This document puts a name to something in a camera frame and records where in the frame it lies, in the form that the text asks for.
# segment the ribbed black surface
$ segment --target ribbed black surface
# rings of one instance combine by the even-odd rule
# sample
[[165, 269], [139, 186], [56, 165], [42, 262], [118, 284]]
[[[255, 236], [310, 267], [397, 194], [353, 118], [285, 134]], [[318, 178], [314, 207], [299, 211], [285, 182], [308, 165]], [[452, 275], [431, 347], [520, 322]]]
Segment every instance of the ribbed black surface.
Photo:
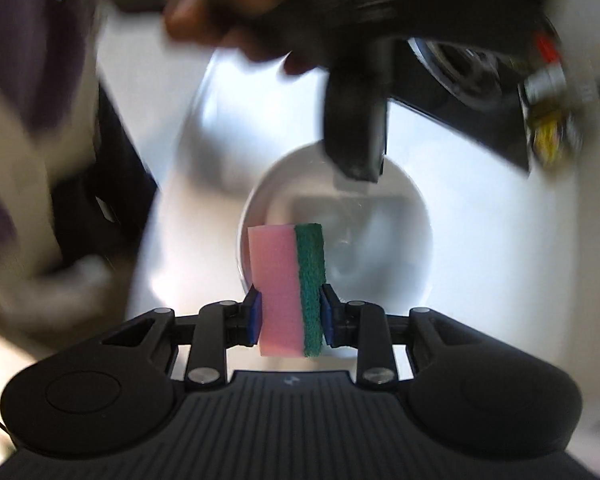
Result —
[[134, 449], [73, 462], [21, 450], [0, 468], [0, 480], [373, 478], [594, 477], [564, 453], [496, 463], [448, 450], [411, 424], [394, 396], [360, 390], [346, 372], [237, 372], [221, 391], [190, 395]]

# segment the human hand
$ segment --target human hand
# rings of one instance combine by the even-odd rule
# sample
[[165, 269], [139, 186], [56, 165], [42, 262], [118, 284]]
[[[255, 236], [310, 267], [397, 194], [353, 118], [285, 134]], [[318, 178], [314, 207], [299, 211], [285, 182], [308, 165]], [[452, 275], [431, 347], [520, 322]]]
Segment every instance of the human hand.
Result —
[[[246, 18], [257, 18], [283, 0], [226, 0], [230, 9]], [[208, 0], [176, 0], [164, 11], [164, 25], [169, 37], [178, 42], [203, 46], [239, 48], [253, 62], [277, 59], [287, 52], [271, 50], [247, 27], [225, 27], [218, 20]], [[288, 75], [301, 75], [313, 66], [291, 52], [283, 64]]]

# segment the sponge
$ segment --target sponge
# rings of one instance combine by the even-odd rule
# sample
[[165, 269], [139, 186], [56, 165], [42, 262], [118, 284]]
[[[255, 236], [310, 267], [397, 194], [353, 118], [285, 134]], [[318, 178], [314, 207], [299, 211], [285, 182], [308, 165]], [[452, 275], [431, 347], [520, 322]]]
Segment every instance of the sponge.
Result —
[[320, 286], [325, 283], [320, 224], [250, 227], [253, 285], [262, 295], [260, 353], [320, 355]]

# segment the silver screw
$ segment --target silver screw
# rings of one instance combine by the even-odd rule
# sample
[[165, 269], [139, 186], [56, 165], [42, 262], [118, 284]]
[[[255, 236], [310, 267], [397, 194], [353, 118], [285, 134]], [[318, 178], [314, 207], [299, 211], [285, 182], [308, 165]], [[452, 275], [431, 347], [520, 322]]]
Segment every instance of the silver screw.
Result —
[[373, 384], [387, 384], [394, 380], [395, 373], [392, 370], [389, 370], [389, 368], [376, 367], [365, 370], [362, 376], [365, 381]]
[[187, 374], [189, 381], [197, 384], [211, 384], [220, 378], [220, 372], [215, 368], [194, 368]]

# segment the white bowl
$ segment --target white bowl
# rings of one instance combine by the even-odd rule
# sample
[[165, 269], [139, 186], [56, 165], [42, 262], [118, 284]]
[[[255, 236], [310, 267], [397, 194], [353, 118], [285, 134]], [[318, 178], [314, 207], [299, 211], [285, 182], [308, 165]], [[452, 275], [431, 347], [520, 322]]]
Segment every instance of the white bowl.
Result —
[[386, 159], [378, 184], [345, 180], [320, 143], [277, 161], [251, 191], [238, 226], [238, 267], [251, 286], [247, 229], [316, 222], [324, 234], [327, 282], [342, 301], [377, 303], [389, 314], [424, 304], [432, 231], [420, 191]]

